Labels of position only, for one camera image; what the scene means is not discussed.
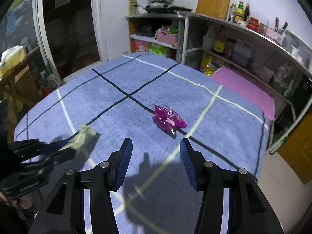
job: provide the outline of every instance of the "floor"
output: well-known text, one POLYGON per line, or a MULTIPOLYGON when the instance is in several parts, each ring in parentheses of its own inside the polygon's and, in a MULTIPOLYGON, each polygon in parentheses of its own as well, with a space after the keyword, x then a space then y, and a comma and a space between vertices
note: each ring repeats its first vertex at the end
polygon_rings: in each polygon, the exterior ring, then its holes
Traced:
POLYGON ((284 233, 289 233, 312 202, 312 181, 302 184, 278 153, 271 156, 266 152, 258 185, 277 215, 284 233))

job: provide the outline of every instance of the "red jar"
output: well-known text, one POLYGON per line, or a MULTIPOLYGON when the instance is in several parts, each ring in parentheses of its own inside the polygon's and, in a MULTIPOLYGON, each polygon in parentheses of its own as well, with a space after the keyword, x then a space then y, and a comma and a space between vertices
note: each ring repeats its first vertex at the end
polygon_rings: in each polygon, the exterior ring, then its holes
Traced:
POLYGON ((248 21, 247 28, 255 32, 258 32, 258 28, 259 28, 258 22, 259 21, 257 19, 251 17, 250 20, 248 21))

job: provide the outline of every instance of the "power strip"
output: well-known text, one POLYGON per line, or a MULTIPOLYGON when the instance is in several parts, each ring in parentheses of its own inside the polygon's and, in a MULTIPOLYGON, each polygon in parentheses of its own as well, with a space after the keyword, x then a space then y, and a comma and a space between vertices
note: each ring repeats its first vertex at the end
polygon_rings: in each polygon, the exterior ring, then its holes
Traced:
POLYGON ((137 15, 138 14, 138 0, 129 0, 128 4, 128 13, 129 15, 137 15))

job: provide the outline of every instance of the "pink floral container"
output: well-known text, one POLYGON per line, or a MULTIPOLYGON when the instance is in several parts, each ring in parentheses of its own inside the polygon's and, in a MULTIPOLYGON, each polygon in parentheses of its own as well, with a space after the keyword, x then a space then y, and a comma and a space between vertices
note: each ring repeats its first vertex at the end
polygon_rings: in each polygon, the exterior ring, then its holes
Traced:
POLYGON ((177 34, 156 31, 156 37, 159 42, 167 43, 170 45, 172 45, 173 43, 177 43, 177 34))

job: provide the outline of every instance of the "white bottle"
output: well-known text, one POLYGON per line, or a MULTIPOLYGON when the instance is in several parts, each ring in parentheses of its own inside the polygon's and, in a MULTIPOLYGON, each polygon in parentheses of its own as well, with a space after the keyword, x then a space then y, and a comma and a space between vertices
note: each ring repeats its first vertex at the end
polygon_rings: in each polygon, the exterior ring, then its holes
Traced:
POLYGON ((60 81, 52 74, 51 71, 47 71, 46 79, 48 80, 48 84, 52 90, 55 90, 60 86, 60 81))
POLYGON ((211 48, 213 47, 213 39, 214 39, 213 26, 209 26, 207 33, 205 34, 202 40, 202 47, 210 51, 211 48))

